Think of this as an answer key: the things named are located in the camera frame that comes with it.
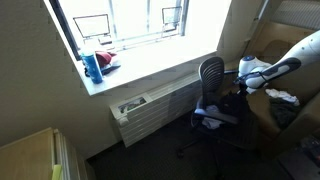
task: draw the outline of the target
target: radiator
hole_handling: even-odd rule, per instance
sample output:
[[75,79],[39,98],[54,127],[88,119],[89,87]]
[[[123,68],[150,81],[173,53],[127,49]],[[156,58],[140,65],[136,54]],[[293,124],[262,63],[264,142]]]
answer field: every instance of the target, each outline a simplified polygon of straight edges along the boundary
[[201,95],[198,73],[110,106],[126,147],[195,108]]

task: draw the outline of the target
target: white cloth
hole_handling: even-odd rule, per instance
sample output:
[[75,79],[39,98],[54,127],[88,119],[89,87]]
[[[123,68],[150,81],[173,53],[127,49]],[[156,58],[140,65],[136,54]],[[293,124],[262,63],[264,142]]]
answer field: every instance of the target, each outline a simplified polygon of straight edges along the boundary
[[273,98],[282,98],[285,101],[293,103],[295,106],[299,106],[300,102],[296,96],[291,96],[286,91],[278,91],[276,89],[266,89],[266,93]]
[[[208,106],[207,110],[213,111],[213,112],[219,112],[218,107],[215,105]],[[220,124],[222,124],[222,123],[223,122],[221,122],[219,120],[207,118],[207,117],[205,117],[202,121],[202,124],[204,126],[206,126],[208,129],[217,129],[218,127],[220,127]]]

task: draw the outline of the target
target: dark carpet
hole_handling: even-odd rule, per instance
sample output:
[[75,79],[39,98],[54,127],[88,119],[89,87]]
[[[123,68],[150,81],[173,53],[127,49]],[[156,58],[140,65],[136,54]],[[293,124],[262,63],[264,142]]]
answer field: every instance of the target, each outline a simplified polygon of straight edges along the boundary
[[88,162],[97,180],[206,180],[214,179],[217,173],[215,150],[227,180],[291,179],[276,160],[262,160],[254,152],[239,151],[222,142],[202,141],[185,150],[184,158],[179,159],[178,147],[201,136],[200,132],[191,134],[190,129],[188,113],[129,148],[118,143]]

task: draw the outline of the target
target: office chair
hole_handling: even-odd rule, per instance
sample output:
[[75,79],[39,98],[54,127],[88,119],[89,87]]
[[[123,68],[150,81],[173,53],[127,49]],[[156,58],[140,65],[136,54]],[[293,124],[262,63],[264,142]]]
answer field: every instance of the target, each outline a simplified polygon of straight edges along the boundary
[[[208,137],[219,141],[226,142],[240,149],[253,150],[257,138],[257,123],[254,114],[250,111],[249,105],[245,99],[246,93],[244,87],[240,87],[238,95],[243,98],[241,105],[245,114],[242,117],[236,117],[217,111],[207,109],[209,105],[217,105],[219,107],[219,98],[215,95],[220,88],[224,75],[238,73],[238,71],[224,71],[224,62],[220,57],[212,57],[204,61],[199,67],[199,76],[202,83],[202,96],[199,98],[196,109],[194,110],[191,121],[195,121],[191,132],[200,130]],[[210,130],[202,125],[202,120],[207,118],[222,121],[223,124],[214,130]],[[186,145],[181,146],[177,151],[177,156],[183,158],[184,150],[201,141],[203,138],[197,138]],[[217,156],[213,152],[217,167],[217,179],[224,179],[220,172]]]

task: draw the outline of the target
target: window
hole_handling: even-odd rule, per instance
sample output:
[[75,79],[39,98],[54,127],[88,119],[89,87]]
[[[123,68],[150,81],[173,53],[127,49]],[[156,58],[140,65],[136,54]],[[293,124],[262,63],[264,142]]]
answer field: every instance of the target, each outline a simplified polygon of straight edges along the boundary
[[183,36],[189,0],[51,0],[77,60],[86,44],[116,51]]

